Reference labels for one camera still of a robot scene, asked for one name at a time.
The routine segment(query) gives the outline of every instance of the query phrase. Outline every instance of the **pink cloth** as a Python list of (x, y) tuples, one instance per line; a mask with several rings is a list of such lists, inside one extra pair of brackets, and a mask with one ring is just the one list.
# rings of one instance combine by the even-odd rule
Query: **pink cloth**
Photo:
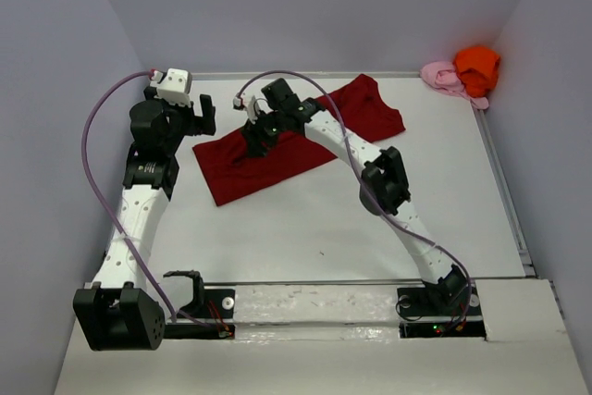
[(466, 93), (452, 62), (432, 62), (423, 67), (419, 74), (427, 85), (439, 93), (463, 97), (467, 101), (471, 101), (471, 104), (479, 110), (489, 107), (486, 97), (471, 97)]

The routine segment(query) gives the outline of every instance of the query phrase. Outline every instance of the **crumpled orange cloth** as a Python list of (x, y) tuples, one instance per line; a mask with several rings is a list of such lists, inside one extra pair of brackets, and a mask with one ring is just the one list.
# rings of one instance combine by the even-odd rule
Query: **crumpled orange cloth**
[(471, 97), (483, 97), (496, 87), (500, 55), (486, 46), (466, 48), (454, 57), (456, 74)]

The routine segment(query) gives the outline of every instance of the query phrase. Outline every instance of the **purple cable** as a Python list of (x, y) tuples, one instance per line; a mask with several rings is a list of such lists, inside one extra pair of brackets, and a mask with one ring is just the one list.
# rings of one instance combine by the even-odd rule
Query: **purple cable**
[(341, 131), (343, 133), (343, 140), (345, 141), (346, 152), (348, 154), (348, 159), (350, 160), (351, 170), (353, 171), (353, 174), (354, 174), (355, 178), (360, 183), (360, 186), (362, 187), (362, 190), (364, 191), (366, 197), (370, 200), (370, 202), (374, 205), (374, 207), (376, 209), (378, 209), (380, 215), (382, 217), (384, 217), (384, 219), (387, 221), (388, 224), (390, 224), (392, 227), (396, 228), (397, 230), (402, 231), (403, 233), (406, 233), (407, 235), (412, 236), (412, 237), (418, 239), (419, 241), (425, 242), (427, 245), (430, 245), (431, 247), (434, 247), (435, 249), (438, 249), (441, 252), (443, 252), (444, 254), (446, 254), (452, 260), (452, 262), (456, 263), (456, 265), (462, 270), (462, 272), (464, 273), (464, 276), (466, 278), (466, 282), (467, 282), (467, 284), (466, 284), (466, 289), (467, 289), (467, 292), (468, 292), (467, 301), (466, 301), (466, 305), (462, 309), (461, 316), (454, 323), (452, 323), (450, 326), (448, 326), (447, 327), (447, 330), (452, 330), (453, 328), (457, 327), (466, 318), (466, 316), (467, 316), (467, 314), (469, 312), (470, 301), (471, 301), (471, 293), (473, 291), (473, 287), (472, 287), (472, 284), (471, 284), (471, 277), (469, 275), (468, 270), (464, 266), (464, 264), (461, 261), (459, 261), (456, 258), (456, 256), (454, 256), (452, 253), (450, 253), (447, 249), (445, 249), (441, 245), (437, 244), (435, 241), (432, 241), (429, 238), (426, 238), (425, 236), (422, 236), (419, 233), (415, 233), (414, 231), (411, 231), (411, 230), (403, 227), (402, 225), (400, 225), (397, 221), (395, 221), (390, 215), (388, 215), (382, 209), (382, 207), (378, 204), (378, 201), (376, 200), (375, 195), (368, 188), (368, 186), (366, 185), (366, 183), (362, 180), (362, 177), (360, 176), (360, 173), (354, 167), (355, 161), (353, 159), (352, 148), (350, 146), (350, 140), (348, 138), (347, 127), (345, 126), (345, 123), (343, 122), (343, 116), (341, 115), (341, 113), (340, 113), (340, 111), (339, 111), (339, 109), (337, 107), (337, 104), (335, 104), (335, 101), (333, 101), (333, 99), (325, 91), (325, 89), (323, 87), (321, 87), (318, 83), (316, 83), (314, 80), (312, 80), (308, 76), (305, 76), (305, 75), (303, 75), (301, 73), (297, 73), (296, 71), (289, 71), (289, 70), (284, 70), (284, 69), (273, 69), (273, 70), (270, 70), (270, 71), (266, 71), (265, 73), (258, 74), (254, 78), (248, 80), (242, 86), (242, 88), (240, 88), (239, 92), (237, 93), (237, 97), (241, 97), (241, 95), (244, 93), (244, 91), (253, 82), (255, 82), (256, 80), (261, 79), (261, 78), (263, 78), (265, 76), (269, 76), (271, 74), (285, 74), (285, 75), (295, 76), (297, 78), (306, 80), (307, 82), (309, 82), (312, 85), (314, 85), (315, 88), (319, 92), (321, 92), (321, 94), (323, 94), (326, 97), (326, 99), (331, 104), (331, 107), (333, 108), (333, 111), (335, 111), (335, 116), (337, 117), (337, 121), (339, 122), (339, 125), (341, 126)]
[[(84, 130), (82, 131), (82, 144), (81, 144), (82, 166), (84, 167), (84, 174), (86, 175), (86, 179), (89, 181), (89, 184), (91, 184), (92, 191), (94, 191), (95, 196), (97, 197), (97, 199), (99, 200), (99, 202), (101, 203), (101, 205), (103, 206), (103, 208), (105, 209), (107, 214), (109, 215), (109, 219), (111, 219), (111, 222), (113, 222), (113, 225), (115, 226), (117, 231), (123, 236), (123, 241), (128, 246), (129, 251), (133, 255), (133, 257), (136, 260), (136, 262), (138, 263), (138, 265), (140, 266), (140, 269), (142, 270), (143, 274), (146, 276), (146, 279), (148, 279), (150, 284), (152, 284), (152, 286), (154, 287), (154, 290), (156, 290), (156, 293), (158, 293), (158, 295), (162, 298), (163, 302), (166, 305), (166, 308), (170, 312), (171, 321), (173, 323), (176, 323), (177, 322), (177, 312), (175, 311), (175, 308), (173, 307), (172, 302), (168, 299), (167, 295), (165, 294), (165, 291), (160, 287), (160, 285), (158, 284), (158, 282), (154, 278), (154, 275), (150, 272), (148, 265), (146, 265), (146, 263), (144, 263), (142, 257), (140, 256), (140, 253), (138, 252), (138, 249), (136, 249), (136, 246), (133, 245), (133, 242), (131, 241), (131, 239), (128, 238), (128, 233), (126, 232), (126, 230), (123, 228), (123, 226), (121, 225), (121, 223), (117, 219), (117, 215), (115, 214), (115, 211), (111, 208), (111, 206), (109, 205), (109, 202), (106, 200), (106, 198), (103, 196), (103, 194), (99, 190), (99, 187), (96, 185), (96, 181), (94, 180), (93, 173), (91, 172), (91, 168), (89, 166), (89, 157), (88, 157), (88, 149), (87, 149), (87, 144), (88, 144), (88, 139), (89, 139), (89, 130), (91, 129), (91, 124), (93, 123), (94, 117), (96, 116), (97, 112), (99, 111), (101, 106), (103, 106), (103, 104), (106, 102), (106, 100), (109, 98), (109, 96), (111, 94), (113, 94), (113, 92), (115, 90), (117, 90), (119, 87), (128, 83), (130, 80), (140, 78), (143, 76), (151, 76), (151, 74), (152, 73), (150, 71), (140, 71), (140, 72), (137, 72), (134, 74), (130, 74), (126, 78), (123, 78), (118, 83), (113, 85), (109, 90), (107, 90), (107, 92), (103, 95), (103, 97), (101, 97), (101, 99), (99, 99), (99, 102), (97, 102), (96, 105), (92, 108), (91, 114), (86, 119), (86, 123), (84, 124)], [(195, 319), (187, 314), (182, 313), (182, 315), (185, 316), (186, 318), (188, 318), (189, 320), (191, 320), (195, 324), (198, 324), (200, 326), (210, 327), (209, 324), (198, 321), (197, 319)]]

